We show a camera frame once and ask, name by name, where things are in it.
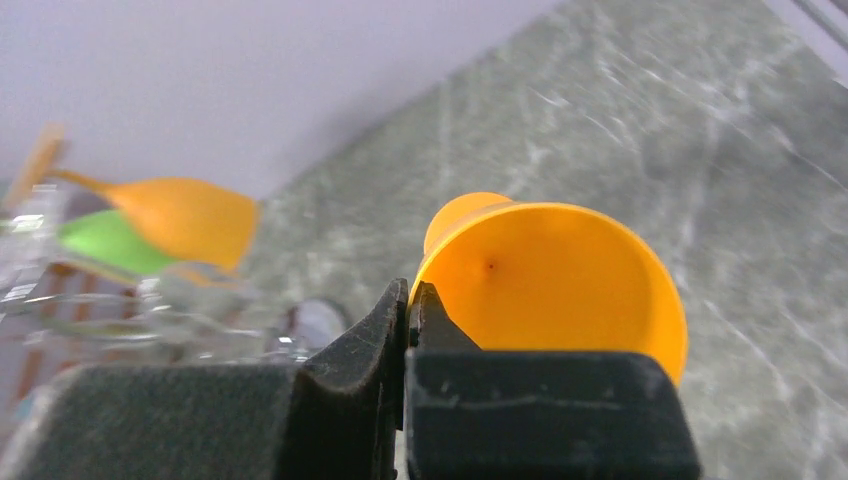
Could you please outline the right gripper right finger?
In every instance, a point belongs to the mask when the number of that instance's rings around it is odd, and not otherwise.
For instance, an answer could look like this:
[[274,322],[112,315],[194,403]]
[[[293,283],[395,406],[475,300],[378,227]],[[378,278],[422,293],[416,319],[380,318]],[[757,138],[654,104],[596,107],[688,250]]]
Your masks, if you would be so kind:
[[413,479],[699,479],[675,387],[648,356],[487,351],[420,284],[409,309]]

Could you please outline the green plastic wine glass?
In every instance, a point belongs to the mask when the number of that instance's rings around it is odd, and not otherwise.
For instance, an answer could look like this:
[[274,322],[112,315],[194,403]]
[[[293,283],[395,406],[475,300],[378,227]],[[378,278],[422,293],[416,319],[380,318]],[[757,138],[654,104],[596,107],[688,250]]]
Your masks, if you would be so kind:
[[58,231],[58,242],[75,259],[133,275],[152,275],[177,262],[137,234],[116,210],[102,210],[65,223]]

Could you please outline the orange plastic wine glass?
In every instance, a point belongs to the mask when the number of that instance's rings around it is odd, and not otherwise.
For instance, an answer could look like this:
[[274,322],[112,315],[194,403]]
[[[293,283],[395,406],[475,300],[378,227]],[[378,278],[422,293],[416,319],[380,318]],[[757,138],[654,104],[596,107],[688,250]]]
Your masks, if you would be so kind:
[[98,195],[148,243],[180,260],[232,270],[257,233],[257,201],[206,181],[155,177],[118,184],[69,170],[50,175]]

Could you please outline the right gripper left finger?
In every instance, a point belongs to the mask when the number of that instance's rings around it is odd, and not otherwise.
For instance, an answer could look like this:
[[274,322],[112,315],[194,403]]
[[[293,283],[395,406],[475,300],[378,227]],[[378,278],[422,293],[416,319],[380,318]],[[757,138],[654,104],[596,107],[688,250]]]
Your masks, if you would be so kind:
[[91,366],[37,396],[5,479],[393,479],[405,280],[307,361]]

